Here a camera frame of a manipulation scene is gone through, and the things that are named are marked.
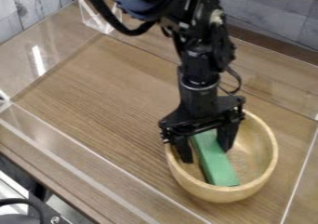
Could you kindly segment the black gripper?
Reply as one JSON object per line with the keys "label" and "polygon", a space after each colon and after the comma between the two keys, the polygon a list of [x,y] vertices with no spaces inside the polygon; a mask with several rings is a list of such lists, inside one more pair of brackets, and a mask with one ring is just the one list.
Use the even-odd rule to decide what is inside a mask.
{"label": "black gripper", "polygon": [[244,119],[243,96],[217,94],[220,75],[216,73],[205,83],[193,83],[184,69],[177,69],[180,102],[176,109],[159,120],[160,137],[175,146],[185,164],[192,163],[188,138],[204,131],[216,130],[217,143],[224,152],[233,146],[239,123]]}

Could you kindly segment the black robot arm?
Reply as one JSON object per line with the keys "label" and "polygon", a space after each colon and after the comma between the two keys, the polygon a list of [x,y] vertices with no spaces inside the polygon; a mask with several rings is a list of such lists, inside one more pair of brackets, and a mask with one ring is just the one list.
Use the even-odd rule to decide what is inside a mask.
{"label": "black robot arm", "polygon": [[220,0],[113,0],[123,13],[141,21],[131,29],[115,16],[104,0],[89,0],[101,18],[128,36],[145,33],[159,25],[172,39],[180,58],[177,86],[180,103],[160,120],[161,140],[173,145],[185,163],[192,162],[188,139],[215,130],[220,147],[232,148],[244,119],[244,97],[235,90],[221,96],[220,73],[237,73],[229,68],[236,46],[227,31]]}

